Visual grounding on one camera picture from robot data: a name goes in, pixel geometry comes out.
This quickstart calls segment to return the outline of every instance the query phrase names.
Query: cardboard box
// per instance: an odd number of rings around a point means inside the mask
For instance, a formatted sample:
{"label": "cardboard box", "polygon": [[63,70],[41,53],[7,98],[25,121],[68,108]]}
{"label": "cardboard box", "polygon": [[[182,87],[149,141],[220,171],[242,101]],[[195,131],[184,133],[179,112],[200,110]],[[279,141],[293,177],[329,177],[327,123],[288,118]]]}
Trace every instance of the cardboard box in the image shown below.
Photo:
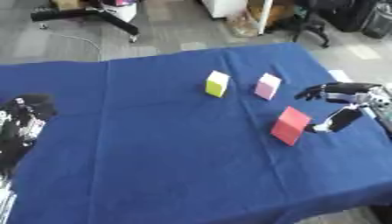
{"label": "cardboard box", "polygon": [[80,0],[53,0],[53,1],[57,4],[59,10],[61,11],[75,10],[81,7]]}
{"label": "cardboard box", "polygon": [[292,107],[287,107],[277,119],[271,134],[292,146],[299,139],[310,120],[309,116]]}
{"label": "cardboard box", "polygon": [[255,87],[255,94],[270,101],[279,89],[281,82],[282,80],[276,76],[265,73],[257,82]]}
{"label": "cardboard box", "polygon": [[222,97],[228,88],[229,79],[227,74],[213,71],[206,80],[206,93]]}

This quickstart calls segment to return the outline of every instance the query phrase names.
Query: white container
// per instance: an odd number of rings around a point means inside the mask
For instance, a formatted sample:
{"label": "white container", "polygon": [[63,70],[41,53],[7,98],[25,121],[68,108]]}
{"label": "white container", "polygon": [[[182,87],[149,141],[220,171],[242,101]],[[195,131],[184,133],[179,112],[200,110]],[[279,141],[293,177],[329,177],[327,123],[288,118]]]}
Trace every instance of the white container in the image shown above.
{"label": "white container", "polygon": [[201,0],[213,18],[225,18],[246,9],[248,0]]}

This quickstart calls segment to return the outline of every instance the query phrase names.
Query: red cube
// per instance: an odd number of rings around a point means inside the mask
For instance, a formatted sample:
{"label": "red cube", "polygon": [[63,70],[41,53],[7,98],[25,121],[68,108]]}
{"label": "red cube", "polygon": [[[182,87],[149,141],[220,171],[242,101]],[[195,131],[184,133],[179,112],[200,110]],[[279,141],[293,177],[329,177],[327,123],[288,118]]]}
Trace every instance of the red cube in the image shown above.
{"label": "red cube", "polygon": [[304,113],[287,107],[279,116],[271,134],[292,146],[299,139],[310,120],[311,118]]}

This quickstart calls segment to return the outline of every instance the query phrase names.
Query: yellow cube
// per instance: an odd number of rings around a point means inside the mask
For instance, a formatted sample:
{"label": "yellow cube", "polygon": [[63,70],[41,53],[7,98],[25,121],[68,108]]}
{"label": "yellow cube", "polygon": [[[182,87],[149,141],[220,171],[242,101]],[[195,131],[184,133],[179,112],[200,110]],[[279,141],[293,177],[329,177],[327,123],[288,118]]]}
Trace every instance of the yellow cube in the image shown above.
{"label": "yellow cube", "polygon": [[230,77],[225,73],[213,71],[206,80],[206,93],[216,97],[222,97],[228,88]]}

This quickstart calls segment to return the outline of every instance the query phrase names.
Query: cube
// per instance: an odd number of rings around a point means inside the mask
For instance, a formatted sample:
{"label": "cube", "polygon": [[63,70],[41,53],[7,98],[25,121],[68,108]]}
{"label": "cube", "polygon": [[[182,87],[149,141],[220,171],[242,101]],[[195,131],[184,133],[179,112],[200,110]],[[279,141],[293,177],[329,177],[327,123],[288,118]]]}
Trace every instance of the cube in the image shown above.
{"label": "cube", "polygon": [[271,134],[292,146],[299,139],[310,120],[309,116],[292,107],[287,107],[277,119]]}
{"label": "cube", "polygon": [[216,97],[222,97],[228,88],[230,77],[225,73],[213,71],[206,80],[206,93]]}
{"label": "cube", "polygon": [[277,92],[281,81],[282,80],[277,78],[276,76],[265,73],[262,78],[260,78],[260,80],[257,82],[255,94],[270,101]]}

